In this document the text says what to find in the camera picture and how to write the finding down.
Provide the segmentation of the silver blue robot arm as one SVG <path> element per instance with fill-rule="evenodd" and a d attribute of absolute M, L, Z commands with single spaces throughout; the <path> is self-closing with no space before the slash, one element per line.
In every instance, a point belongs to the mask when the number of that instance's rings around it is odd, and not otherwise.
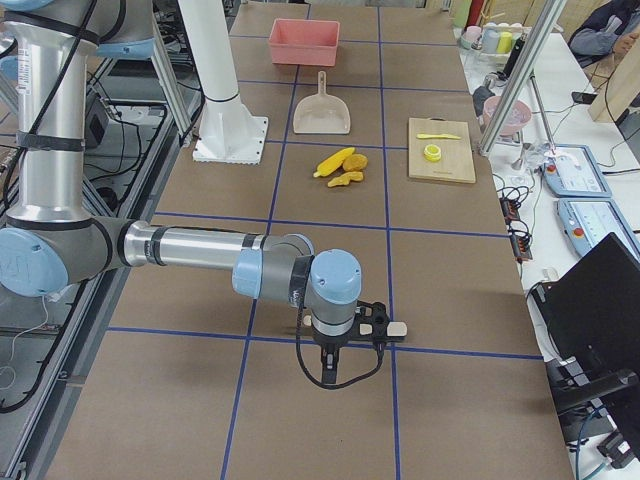
<path fill-rule="evenodd" d="M 383 355 L 392 335 L 381 303 L 360 300 L 350 253 L 316 252 L 301 235 L 152 226 L 95 216 L 82 204 L 87 59 L 148 58 L 155 50 L 148 1 L 7 1 L 18 44 L 19 199 L 1 231 L 1 282 L 44 296 L 120 267 L 145 264 L 228 270 L 234 290 L 285 302 L 321 349 L 316 385 L 337 390 L 340 349 L 369 343 Z"/>

